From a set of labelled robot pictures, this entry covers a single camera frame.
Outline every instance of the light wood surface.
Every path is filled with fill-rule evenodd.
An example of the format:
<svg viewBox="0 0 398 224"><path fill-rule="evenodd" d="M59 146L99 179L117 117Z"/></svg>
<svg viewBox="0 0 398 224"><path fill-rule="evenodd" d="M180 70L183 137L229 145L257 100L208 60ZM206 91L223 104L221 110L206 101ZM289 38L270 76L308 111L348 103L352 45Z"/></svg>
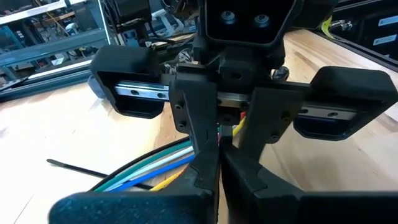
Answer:
<svg viewBox="0 0 398 224"><path fill-rule="evenodd" d="M320 67L339 65L384 70L398 86L398 74L307 31L287 34L285 48L292 81L309 82ZM261 164L304 190L398 190L396 109L341 142L304 139L289 128L266 146ZM99 181L46 159L108 174L182 136L168 105L152 120L121 116L86 84L0 104L0 223L46 223L58 199ZM221 194L220 223L225 220Z"/></svg>

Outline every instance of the wooden work surface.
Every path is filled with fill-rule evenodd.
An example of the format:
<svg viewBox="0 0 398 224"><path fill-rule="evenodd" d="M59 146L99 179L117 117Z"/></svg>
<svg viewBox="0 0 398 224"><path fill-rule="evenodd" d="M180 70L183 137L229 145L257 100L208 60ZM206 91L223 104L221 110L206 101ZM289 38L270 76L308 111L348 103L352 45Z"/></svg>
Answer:
<svg viewBox="0 0 398 224"><path fill-rule="evenodd" d="M339 65L384 70L398 86L396 73L310 32L287 34L285 48L292 81L309 82L320 67ZM108 174L182 136L168 105L152 120L121 116L86 84L0 104L0 223L45 223L58 199L99 181L46 159ZM382 114L341 142L304 139L289 128L266 146L261 164L304 190L398 190L397 144L397 122ZM225 210L221 199L220 223Z"/></svg>

